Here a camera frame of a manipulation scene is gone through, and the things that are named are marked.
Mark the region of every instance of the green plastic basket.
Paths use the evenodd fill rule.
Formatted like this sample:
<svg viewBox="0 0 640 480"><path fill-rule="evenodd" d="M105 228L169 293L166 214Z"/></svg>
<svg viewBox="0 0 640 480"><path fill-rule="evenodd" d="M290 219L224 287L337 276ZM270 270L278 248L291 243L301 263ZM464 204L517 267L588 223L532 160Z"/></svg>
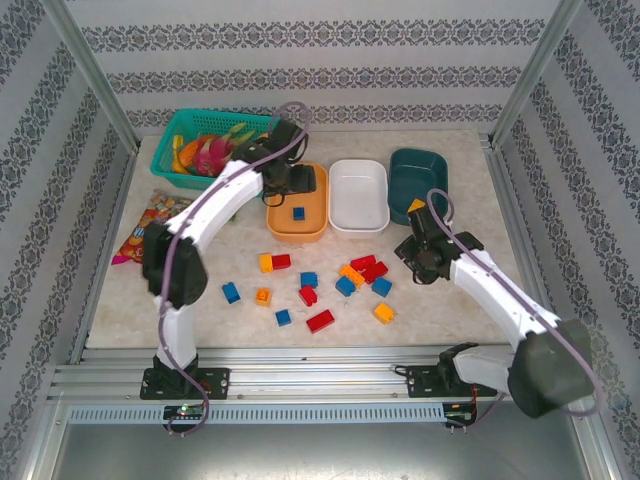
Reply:
<svg viewBox="0 0 640 480"><path fill-rule="evenodd" d="M178 188L206 190L214 177L200 177L175 173L171 169L173 163L173 137L182 135L184 144L196 140L199 135L225 135L231 127L247 122L247 126L238 135L255 130L254 138L265 133L269 128L271 117L249 115L245 113L217 112L215 110L186 109L178 110L160 140L160 145L153 155L151 173L164 177Z"/></svg>

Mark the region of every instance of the cable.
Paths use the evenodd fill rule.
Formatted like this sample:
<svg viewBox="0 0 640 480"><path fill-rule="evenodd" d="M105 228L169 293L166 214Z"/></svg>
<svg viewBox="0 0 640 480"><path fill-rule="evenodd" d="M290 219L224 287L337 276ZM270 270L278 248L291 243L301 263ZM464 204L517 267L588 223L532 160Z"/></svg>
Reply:
<svg viewBox="0 0 640 480"><path fill-rule="evenodd" d="M160 346L162 347L162 350L164 351L165 355L169 359L169 362L171 363L173 368L180 375L182 375L191 385L193 385L195 389L198 390L198 392L200 392L200 394L202 395L203 403L204 403L204 413L202 415L202 418L200 419L200 422L198 422L193 428L187 430L186 432L181 432L180 433L181 437L186 437L187 435L191 435L192 433L195 433L200 428L202 428L202 426L205 424L205 422L207 421L207 418L209 418L209 397L207 396L207 392L205 391L205 389L187 372L185 372L180 367L180 365L178 365L178 362L176 361L176 359L173 357L173 355L171 355L171 351L169 350L169 346L167 345L167 341L164 337L164 322L165 322L165 317L167 315L167 308L168 308L167 303L169 299L169 283L171 281L171 269L173 267L173 259L176 254L176 248L178 246L178 242L180 241L180 237L184 233L186 228L191 224L191 220L193 219L193 217L211 199L211 197L213 197L213 195L216 194L216 192L220 191L222 188L226 187L231 181L235 180L240 175L248 172L249 170L253 170L257 167L260 167L261 165L264 165L267 162L275 160L283 153L295 147L298 143L300 143L304 139L305 135L309 131L309 126L311 125L311 110L302 102L287 102L284 105L282 105L272 115L271 123L273 123L273 120L276 114L293 105L301 108L306 112L304 127L302 131L298 134L298 136L295 139L293 139L291 143L286 147L281 148L280 150L278 150L275 153L272 153L271 155L267 155L266 157L261 158L257 162L248 164L242 167L240 170L232 173L228 177L214 183L213 188L209 192L207 192L206 194L196 199L197 204L191 210L189 215L187 215L187 218L185 218L184 221L180 224L180 226L178 227L178 230L176 231L176 233L173 235L173 238L171 239L171 243L169 244L169 249L167 250L167 257L165 259L164 271L162 275L162 290L160 292L162 303L160 304L160 319L158 321L158 338L160 340ZM167 430L169 431L170 435L177 433L171 429L172 421L173 421L173 418L169 420L169 423L167 425Z"/></svg>
<svg viewBox="0 0 640 480"><path fill-rule="evenodd" d="M596 376L591 366L589 366L587 361L584 358L582 358L582 355L580 355L580 352L578 352L573 347L573 345L571 345L567 341L567 339L565 339L555 328L553 328L549 322L547 322L544 318L542 318L542 316L531 305L529 305L529 303L525 301L520 296L520 294L516 290L514 290L513 287L511 287L511 285L509 285L509 283L497 271L494 271L491 267L489 267L489 265L487 265L482 260L480 260L476 255L474 255L471 252L471 250L469 250L460 240L458 240L458 238L453 234L451 229L449 229L444 224L442 219L438 216L438 213L436 212L435 206L433 204L433 195L435 194L439 194L443 196L447 201L447 204L449 205L449 209L451 210L451 214L449 215L449 218L448 218L449 221L453 219L453 211L454 211L453 202L451 201L451 198L449 197L449 195L447 195L446 192L444 192L439 188L432 188L427 193L427 205L429 206L429 211L431 212L431 215L433 216L438 226L447 235L447 237L449 237L460 250L466 253L469 256L469 258L471 258L474 262L476 262L476 264L478 264L480 268L482 268L487 274L491 275L500 284L500 286L502 286L502 288L504 288L509 293L509 295L511 295L513 299L516 300L522 306L522 308L525 309L525 311L531 316L532 319L536 320L544 328L546 328L549 331L549 333L551 333L551 335L553 335L555 339L558 340L558 342L560 342L560 344L565 349L567 349L567 351L576 360L576 362L578 362L578 365L580 365L580 367L582 367L584 372L587 374L587 376L589 377L589 380L591 380L591 383L593 384L593 388L594 388L594 393L595 393L595 405L585 410L584 412L572 412L570 410L563 410L563 411L567 415L570 415L572 417L585 417L585 416L593 415L594 413L599 412L604 405L605 394L602 388L602 383L600 383L600 380Z"/></svg>

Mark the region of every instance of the table surface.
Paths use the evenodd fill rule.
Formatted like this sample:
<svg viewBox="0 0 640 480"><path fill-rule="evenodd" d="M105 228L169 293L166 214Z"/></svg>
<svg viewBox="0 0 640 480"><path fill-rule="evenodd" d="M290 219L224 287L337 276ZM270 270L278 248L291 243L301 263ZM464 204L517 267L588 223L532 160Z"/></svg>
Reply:
<svg viewBox="0 0 640 480"><path fill-rule="evenodd" d="M195 198L199 192L173 187L149 171L160 137L145 137L128 192L114 253L131 234L155 188ZM449 168L449 192L456 206L455 231L472 232L496 263L520 284L484 153L474 130L312 133L305 162L327 170L342 158L377 160L387 169L394 150L414 147L442 155ZM276 241L266 227L266 207L253 199L227 223L204 254L209 283L196 303L196 343L199 347L395 346L455 344L465 341L505 343L506 338L476 302L445 280L429 286L412 282L411 272L394 255L410 234L409 227L389 224L372 240L345 240L328 227L316 243ZM258 255L289 253L292 267L262 274ZM391 293L382 299L366 284L350 298L336 289L338 270L351 259L375 254L389 267ZM316 271L319 301L305 307L299 296L299 274ZM242 300L228 305L223 284L233 281ZM273 292L271 307L254 302L257 288ZM382 325L372 315L384 301L396 312ZM275 312L289 309L292 324L278 327ZM306 320L330 309L336 322L312 335ZM129 262L107 269L87 346L89 348L155 348L157 311L141 276L140 265Z"/></svg>

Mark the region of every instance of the yellow toy block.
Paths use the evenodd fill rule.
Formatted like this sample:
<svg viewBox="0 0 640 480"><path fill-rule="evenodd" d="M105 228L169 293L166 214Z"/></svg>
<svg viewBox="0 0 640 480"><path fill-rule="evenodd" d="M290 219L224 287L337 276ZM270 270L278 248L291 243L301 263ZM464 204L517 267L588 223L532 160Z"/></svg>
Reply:
<svg viewBox="0 0 640 480"><path fill-rule="evenodd" d="M260 255L260 270L262 270L262 273L273 272L273 262L271 261L270 254L263 253Z"/></svg>
<svg viewBox="0 0 640 480"><path fill-rule="evenodd" d="M384 323L385 325L388 325L389 323L391 323L391 320L393 320L395 312L393 310L391 310L389 305L387 305L386 303L381 303L373 311L373 315L378 320L380 320L381 323Z"/></svg>
<svg viewBox="0 0 640 480"><path fill-rule="evenodd" d="M351 265L342 267L340 269L340 275L351 280L356 288L360 288L360 285L364 283L364 277L356 272Z"/></svg>
<svg viewBox="0 0 640 480"><path fill-rule="evenodd" d="M409 210L407 210L407 213L409 212L413 212L414 210L417 210L419 208L422 208L426 205L426 203L424 203L422 200L420 200L419 198L416 198L413 203L409 206Z"/></svg>
<svg viewBox="0 0 640 480"><path fill-rule="evenodd" d="M256 293L256 303L261 307L271 305L271 290L268 288L259 288L258 293Z"/></svg>

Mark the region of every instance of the snack bag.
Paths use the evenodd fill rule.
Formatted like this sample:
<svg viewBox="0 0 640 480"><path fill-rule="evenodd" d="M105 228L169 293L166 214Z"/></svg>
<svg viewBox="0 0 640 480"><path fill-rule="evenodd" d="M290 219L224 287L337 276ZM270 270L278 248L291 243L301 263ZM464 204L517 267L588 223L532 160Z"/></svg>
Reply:
<svg viewBox="0 0 640 480"><path fill-rule="evenodd" d="M182 210L191 205L188 198L173 197L167 195L162 190L154 190L151 200L144 211L142 218L138 222L138 226L129 235L126 242L120 247L111 260L111 265L133 260L136 263L142 263L142 254L144 252L143 239L144 229L151 222L164 223L171 217L175 217Z"/></svg>

